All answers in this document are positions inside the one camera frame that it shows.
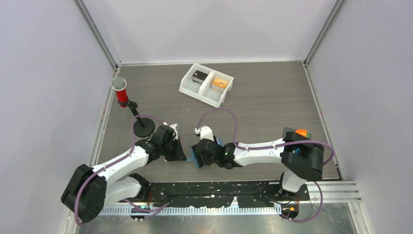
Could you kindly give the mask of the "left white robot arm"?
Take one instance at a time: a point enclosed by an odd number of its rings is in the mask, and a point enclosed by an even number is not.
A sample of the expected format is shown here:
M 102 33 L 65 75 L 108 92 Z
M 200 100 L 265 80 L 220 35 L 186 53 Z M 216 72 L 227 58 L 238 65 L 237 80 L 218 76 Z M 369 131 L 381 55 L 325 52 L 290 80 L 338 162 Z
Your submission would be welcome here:
M 185 161 L 177 128 L 178 124 L 163 123 L 150 139 L 137 141 L 119 156 L 92 167 L 78 166 L 61 196 L 62 204 L 76 213 L 79 220 L 88 223 L 103 208 L 121 200 L 145 201 L 151 185 L 133 171 L 160 157 L 166 161 Z

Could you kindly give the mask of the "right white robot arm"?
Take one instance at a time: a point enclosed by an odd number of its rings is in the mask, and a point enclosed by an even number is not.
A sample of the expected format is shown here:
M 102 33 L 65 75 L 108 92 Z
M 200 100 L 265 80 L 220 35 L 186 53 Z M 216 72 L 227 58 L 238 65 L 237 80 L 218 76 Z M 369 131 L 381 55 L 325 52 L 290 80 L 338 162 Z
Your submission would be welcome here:
M 197 168 L 216 164 L 225 169 L 258 163 L 279 163 L 287 168 L 281 175 L 278 194 L 291 200 L 307 181 L 322 179 L 324 146 L 296 132 L 271 142 L 222 144 L 213 134 L 201 134 L 190 150 Z

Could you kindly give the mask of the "blue leather card holder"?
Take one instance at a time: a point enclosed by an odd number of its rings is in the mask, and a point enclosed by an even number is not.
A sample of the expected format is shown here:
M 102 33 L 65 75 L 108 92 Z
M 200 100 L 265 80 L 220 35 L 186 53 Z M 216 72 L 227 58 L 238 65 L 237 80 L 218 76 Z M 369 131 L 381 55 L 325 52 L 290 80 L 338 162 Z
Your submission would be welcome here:
M 195 168 L 201 169 L 214 163 L 214 158 L 224 152 L 225 145 L 214 137 L 214 141 L 202 139 L 190 148 Z

